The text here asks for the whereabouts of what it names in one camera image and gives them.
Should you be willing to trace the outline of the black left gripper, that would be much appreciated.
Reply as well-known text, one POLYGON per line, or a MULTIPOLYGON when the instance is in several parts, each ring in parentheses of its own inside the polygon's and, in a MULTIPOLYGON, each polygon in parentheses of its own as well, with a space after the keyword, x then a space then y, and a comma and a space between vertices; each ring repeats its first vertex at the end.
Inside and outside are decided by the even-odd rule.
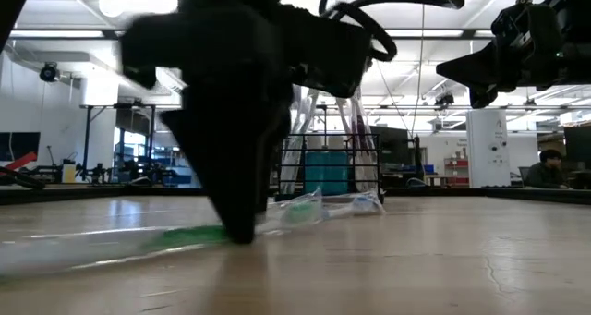
POLYGON ((293 89, 283 29, 293 8, 230 5, 146 15, 122 36, 122 70, 148 89, 158 67, 178 68, 181 108, 161 113, 204 192, 236 244, 250 244, 266 220, 271 174, 291 131, 293 89), (206 112, 226 105, 271 116, 260 138, 206 112))

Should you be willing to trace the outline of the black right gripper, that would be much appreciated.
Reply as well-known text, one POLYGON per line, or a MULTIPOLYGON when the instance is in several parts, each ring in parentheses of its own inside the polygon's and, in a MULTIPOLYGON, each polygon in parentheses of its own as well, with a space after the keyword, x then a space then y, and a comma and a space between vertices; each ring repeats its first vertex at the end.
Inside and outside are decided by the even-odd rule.
POLYGON ((471 88, 470 106, 482 109, 497 99, 497 91, 509 90, 502 70, 515 87, 546 90, 555 85, 560 78, 561 45, 560 33, 519 33, 509 45, 490 42, 478 52, 443 62, 436 73, 471 88))

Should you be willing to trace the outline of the green toothbrush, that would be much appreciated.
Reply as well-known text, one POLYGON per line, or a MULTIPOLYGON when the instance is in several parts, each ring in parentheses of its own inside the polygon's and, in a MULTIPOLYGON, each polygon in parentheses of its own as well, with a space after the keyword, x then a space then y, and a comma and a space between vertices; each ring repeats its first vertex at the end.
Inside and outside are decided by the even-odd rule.
POLYGON ((121 263, 228 241, 220 225, 24 236, 0 241, 0 279, 121 263))
POLYGON ((270 201, 265 215, 255 225, 257 235, 280 234, 312 226, 323 220, 322 195, 319 189, 290 200, 270 201))

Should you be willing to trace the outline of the yellow toothbrush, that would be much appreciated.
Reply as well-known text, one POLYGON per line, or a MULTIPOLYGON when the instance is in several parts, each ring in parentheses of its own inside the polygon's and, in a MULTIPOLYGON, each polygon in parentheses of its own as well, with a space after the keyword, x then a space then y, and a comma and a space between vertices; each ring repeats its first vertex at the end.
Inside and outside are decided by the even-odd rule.
POLYGON ((346 146, 350 149, 355 189, 359 192, 377 191, 377 150, 363 105, 356 97, 338 98, 336 102, 347 136, 346 146))

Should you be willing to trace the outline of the white square pillar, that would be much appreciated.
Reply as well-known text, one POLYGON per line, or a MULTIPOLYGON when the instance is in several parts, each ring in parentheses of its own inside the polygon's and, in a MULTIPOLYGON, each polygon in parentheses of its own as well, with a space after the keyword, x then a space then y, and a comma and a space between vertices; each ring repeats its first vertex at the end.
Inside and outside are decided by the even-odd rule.
POLYGON ((511 170, 505 111, 472 110, 466 124, 470 187, 508 187, 511 170))

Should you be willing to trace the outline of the red shelf unit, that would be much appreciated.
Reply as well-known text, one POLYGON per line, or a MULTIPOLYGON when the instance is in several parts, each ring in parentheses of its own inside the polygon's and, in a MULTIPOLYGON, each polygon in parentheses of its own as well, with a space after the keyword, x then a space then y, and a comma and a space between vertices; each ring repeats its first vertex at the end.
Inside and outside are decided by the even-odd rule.
POLYGON ((470 186, 467 159, 445 158, 444 172, 445 184, 450 188, 468 188, 470 186))

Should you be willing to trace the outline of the black desk monitor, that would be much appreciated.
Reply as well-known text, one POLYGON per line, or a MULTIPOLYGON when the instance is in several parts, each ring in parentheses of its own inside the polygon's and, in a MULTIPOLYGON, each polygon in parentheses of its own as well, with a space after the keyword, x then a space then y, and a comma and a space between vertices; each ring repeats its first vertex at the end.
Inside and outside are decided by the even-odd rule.
POLYGON ((376 148, 380 155, 380 175, 390 176, 408 171, 410 152, 408 132, 405 129, 371 126, 376 136, 376 148))

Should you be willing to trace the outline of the person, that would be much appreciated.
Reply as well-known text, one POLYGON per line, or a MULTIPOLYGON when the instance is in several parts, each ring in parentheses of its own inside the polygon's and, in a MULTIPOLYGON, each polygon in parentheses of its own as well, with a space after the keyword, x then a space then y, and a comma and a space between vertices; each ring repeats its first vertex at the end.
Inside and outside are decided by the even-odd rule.
POLYGON ((562 155, 548 149, 539 154, 539 162, 529 167, 525 184, 532 188, 568 189, 561 171, 562 155))

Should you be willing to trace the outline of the blue toothbrush in clear wrapper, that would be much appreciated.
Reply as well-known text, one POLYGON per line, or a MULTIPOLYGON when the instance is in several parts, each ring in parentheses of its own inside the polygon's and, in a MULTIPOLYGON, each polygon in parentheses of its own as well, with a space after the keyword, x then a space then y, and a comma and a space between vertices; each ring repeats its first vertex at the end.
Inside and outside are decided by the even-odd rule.
POLYGON ((326 220, 361 215, 384 215, 385 213, 378 194, 375 192, 322 198, 322 216, 326 220))

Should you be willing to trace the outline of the red background object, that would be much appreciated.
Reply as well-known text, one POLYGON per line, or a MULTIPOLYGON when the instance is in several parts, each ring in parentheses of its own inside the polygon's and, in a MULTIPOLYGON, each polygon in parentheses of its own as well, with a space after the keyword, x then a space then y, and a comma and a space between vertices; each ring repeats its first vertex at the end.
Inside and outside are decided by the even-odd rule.
POLYGON ((11 171, 15 171, 15 170, 25 166, 26 164, 31 163, 36 160, 37 160, 37 153, 34 151, 31 151, 31 152, 23 155, 22 157, 18 158, 16 161, 13 161, 11 163, 4 165, 4 168, 11 170, 11 171))

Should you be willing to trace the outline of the black overhead frame beam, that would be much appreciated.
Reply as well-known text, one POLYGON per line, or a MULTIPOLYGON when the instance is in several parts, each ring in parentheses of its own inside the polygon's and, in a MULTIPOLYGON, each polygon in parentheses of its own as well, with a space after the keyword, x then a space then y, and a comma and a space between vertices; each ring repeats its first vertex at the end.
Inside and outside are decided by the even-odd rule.
MULTIPOLYGON (((13 30, 12 40, 109 40, 114 41, 124 34, 124 30, 13 30)), ((484 29, 428 29, 403 30, 388 29, 386 33, 394 40, 487 40, 493 37, 490 30, 484 29)))

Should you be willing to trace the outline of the black aluminium table frame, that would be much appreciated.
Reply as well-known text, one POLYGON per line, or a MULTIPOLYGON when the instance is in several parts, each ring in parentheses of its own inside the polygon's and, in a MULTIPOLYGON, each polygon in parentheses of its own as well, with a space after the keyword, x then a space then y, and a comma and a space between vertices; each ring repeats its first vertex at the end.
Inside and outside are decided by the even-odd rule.
MULTIPOLYGON (((163 196, 204 197, 200 188, 146 188, 146 187, 89 187, 89 188, 25 188, 0 189, 0 206, 86 200, 98 198, 163 196)), ((537 188, 395 188, 387 190, 386 197, 489 197, 509 200, 533 200, 591 206, 591 190, 537 189, 537 188)))

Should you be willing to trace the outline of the black background workstation frame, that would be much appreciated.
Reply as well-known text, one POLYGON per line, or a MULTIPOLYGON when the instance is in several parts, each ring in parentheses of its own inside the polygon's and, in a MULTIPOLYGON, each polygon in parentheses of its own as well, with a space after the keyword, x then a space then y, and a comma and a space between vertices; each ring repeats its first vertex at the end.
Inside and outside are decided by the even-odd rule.
POLYGON ((178 176, 166 186, 191 181, 179 148, 158 119, 158 114, 168 109, 166 105, 133 102, 87 104, 81 108, 85 116, 79 164, 88 169, 98 163, 112 167, 111 183, 119 183, 115 179, 115 169, 128 160, 160 163, 175 170, 178 176))

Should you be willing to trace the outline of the black wall screen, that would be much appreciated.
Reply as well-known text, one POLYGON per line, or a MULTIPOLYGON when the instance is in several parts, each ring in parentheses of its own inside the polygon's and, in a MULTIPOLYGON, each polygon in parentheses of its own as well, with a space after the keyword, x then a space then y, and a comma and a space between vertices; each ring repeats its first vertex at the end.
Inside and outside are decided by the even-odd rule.
POLYGON ((39 151, 40 132, 0 132, 0 162, 12 162, 39 151))

